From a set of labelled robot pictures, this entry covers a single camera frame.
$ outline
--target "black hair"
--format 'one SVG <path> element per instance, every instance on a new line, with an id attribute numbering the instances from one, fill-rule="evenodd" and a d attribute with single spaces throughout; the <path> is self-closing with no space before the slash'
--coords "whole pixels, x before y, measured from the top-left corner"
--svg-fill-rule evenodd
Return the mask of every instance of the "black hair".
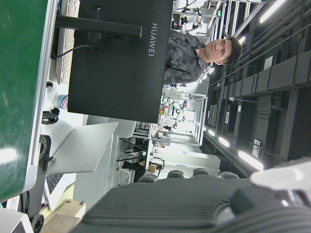
<path id="1" fill-rule="evenodd" d="M 222 60 L 224 65 L 233 65 L 235 64 L 242 53 L 242 45 L 240 44 L 239 40 L 233 36 L 227 38 L 227 40 L 231 40 L 232 43 L 232 51 L 229 56 Z"/>

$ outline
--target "laptop keyboard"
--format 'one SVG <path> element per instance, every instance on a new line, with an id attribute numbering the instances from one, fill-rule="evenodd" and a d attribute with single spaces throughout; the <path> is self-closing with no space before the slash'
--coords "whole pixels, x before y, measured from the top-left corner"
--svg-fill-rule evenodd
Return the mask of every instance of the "laptop keyboard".
<path id="1" fill-rule="evenodd" d="M 53 192 L 63 175 L 64 174 L 52 174 L 46 176 L 50 194 Z"/>

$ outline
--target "camouflage shirt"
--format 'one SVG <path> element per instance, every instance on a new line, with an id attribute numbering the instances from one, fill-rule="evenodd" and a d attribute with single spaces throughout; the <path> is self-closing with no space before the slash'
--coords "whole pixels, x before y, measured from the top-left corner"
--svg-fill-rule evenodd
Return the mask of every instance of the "camouflage shirt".
<path id="1" fill-rule="evenodd" d="M 209 67 L 195 51 L 203 47 L 205 44 L 195 36 L 171 30 L 163 84 L 191 83 L 198 80 Z"/>

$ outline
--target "computer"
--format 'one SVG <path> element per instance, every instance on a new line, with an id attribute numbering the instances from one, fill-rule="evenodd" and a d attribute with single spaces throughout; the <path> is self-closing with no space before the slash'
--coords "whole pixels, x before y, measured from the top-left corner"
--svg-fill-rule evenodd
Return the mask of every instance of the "computer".
<path id="1" fill-rule="evenodd" d="M 117 125 L 111 122 L 75 127 L 48 163 L 47 175 L 94 171 Z"/>
<path id="2" fill-rule="evenodd" d="M 141 38 L 75 31 L 68 111 L 157 123 L 170 0 L 81 0 L 79 18 L 141 26 Z"/>
<path id="3" fill-rule="evenodd" d="M 49 161 L 44 194 L 54 210 L 66 188 L 75 182 L 76 172 L 93 172 L 118 123 L 75 127 Z"/>

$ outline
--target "monitor stand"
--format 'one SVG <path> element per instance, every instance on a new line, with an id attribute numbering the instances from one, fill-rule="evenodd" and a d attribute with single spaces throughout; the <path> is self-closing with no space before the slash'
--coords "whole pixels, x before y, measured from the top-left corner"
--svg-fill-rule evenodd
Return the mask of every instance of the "monitor stand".
<path id="1" fill-rule="evenodd" d="M 137 38 L 141 38 L 142 30 L 142 27 L 138 25 L 58 15 L 55 19 L 55 27 L 95 33 L 111 33 L 114 35 L 132 36 Z"/>

